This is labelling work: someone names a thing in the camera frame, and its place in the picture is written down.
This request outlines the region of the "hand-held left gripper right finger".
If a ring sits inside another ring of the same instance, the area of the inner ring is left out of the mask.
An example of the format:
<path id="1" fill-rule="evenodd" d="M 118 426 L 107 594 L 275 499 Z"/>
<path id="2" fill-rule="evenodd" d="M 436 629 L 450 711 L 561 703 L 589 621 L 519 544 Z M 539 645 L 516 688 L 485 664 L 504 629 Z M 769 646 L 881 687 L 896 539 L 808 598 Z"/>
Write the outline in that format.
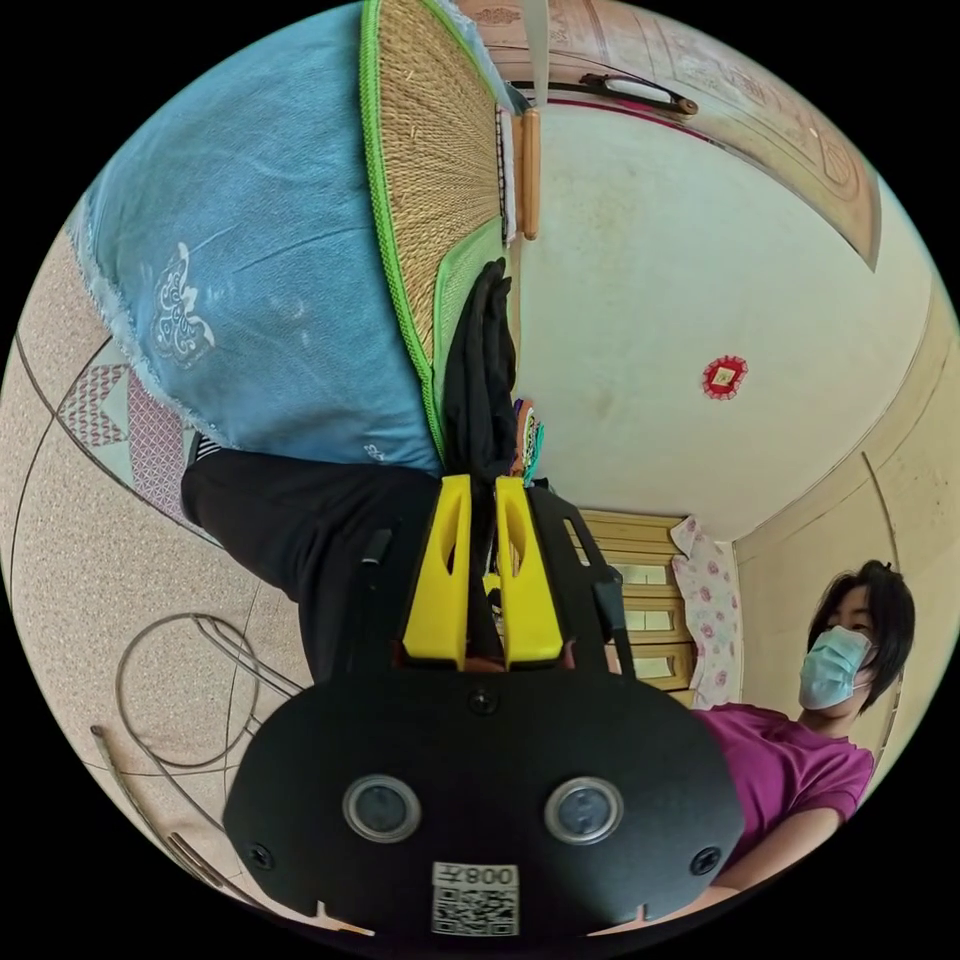
<path id="1" fill-rule="evenodd" d="M 509 671 L 554 663 L 563 638 L 527 490 L 520 477 L 495 484 L 505 664 Z"/>

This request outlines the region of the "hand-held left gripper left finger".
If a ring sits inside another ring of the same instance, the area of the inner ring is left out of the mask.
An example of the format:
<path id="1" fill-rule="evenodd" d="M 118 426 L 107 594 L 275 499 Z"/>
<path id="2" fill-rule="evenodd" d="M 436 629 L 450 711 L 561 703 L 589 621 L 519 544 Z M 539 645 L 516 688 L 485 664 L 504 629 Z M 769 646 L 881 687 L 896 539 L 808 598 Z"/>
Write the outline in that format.
<path id="1" fill-rule="evenodd" d="M 403 635 L 415 663 L 462 671 L 466 660 L 471 482 L 467 475 L 442 480 Z"/>

